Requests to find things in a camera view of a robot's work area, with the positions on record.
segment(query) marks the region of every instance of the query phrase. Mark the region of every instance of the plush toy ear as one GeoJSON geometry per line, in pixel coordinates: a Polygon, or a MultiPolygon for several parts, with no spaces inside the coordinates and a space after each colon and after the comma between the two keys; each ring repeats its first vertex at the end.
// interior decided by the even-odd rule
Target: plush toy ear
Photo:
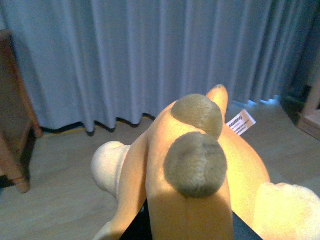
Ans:
{"type": "Polygon", "coordinates": [[[163,169],[165,179],[183,196],[205,198],[224,183],[227,160],[213,136],[193,131],[174,141],[163,169]]]}
{"type": "Polygon", "coordinates": [[[217,104],[201,94],[182,97],[171,108],[171,115],[178,121],[192,125],[219,138],[223,116],[217,104]]]}
{"type": "Polygon", "coordinates": [[[218,105],[224,122],[228,105],[228,92],[225,86],[222,84],[216,85],[206,94],[206,97],[218,105]]]}

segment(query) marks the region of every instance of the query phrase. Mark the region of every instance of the plush toy paw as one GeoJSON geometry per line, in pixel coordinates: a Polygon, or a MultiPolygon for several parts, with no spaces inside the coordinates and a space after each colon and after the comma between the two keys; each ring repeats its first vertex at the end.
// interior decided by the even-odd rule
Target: plush toy paw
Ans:
{"type": "Polygon", "coordinates": [[[320,239],[320,198],[310,189],[265,182],[254,206],[252,228],[264,240],[320,239]]]}
{"type": "Polygon", "coordinates": [[[119,141],[109,141],[100,146],[92,157],[91,172],[94,181],[101,190],[107,191],[115,198],[118,195],[120,173],[129,147],[119,141]]]}

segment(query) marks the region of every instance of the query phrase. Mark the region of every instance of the floor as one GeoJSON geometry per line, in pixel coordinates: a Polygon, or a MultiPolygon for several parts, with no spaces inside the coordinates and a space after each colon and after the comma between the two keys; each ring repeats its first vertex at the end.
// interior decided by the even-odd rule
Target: floor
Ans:
{"type": "MultiPolygon", "coordinates": [[[[243,106],[228,108],[226,121],[243,106]]],[[[263,159],[273,183],[298,184],[320,196],[320,142],[295,127],[277,104],[246,105],[256,124],[242,137],[263,159]]],[[[90,240],[112,219],[115,199],[94,183],[90,161],[105,142],[131,144],[152,120],[138,127],[118,123],[114,132],[96,127],[37,139],[30,161],[30,190],[0,190],[1,240],[90,240]]]]}

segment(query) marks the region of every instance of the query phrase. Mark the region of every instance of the fabric tag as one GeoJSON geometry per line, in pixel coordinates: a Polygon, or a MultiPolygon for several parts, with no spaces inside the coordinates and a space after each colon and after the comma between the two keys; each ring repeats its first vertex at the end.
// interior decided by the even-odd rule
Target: fabric tag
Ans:
{"type": "Polygon", "coordinates": [[[227,126],[231,128],[236,134],[241,135],[248,130],[256,121],[247,112],[242,109],[234,118],[227,122],[227,126]]]}

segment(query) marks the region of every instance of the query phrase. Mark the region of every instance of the curtain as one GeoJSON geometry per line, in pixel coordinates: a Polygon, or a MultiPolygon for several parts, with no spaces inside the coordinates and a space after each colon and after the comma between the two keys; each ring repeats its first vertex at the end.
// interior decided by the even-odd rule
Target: curtain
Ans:
{"type": "Polygon", "coordinates": [[[316,0],[2,0],[41,126],[114,128],[224,84],[268,100],[297,68],[316,0]]]}

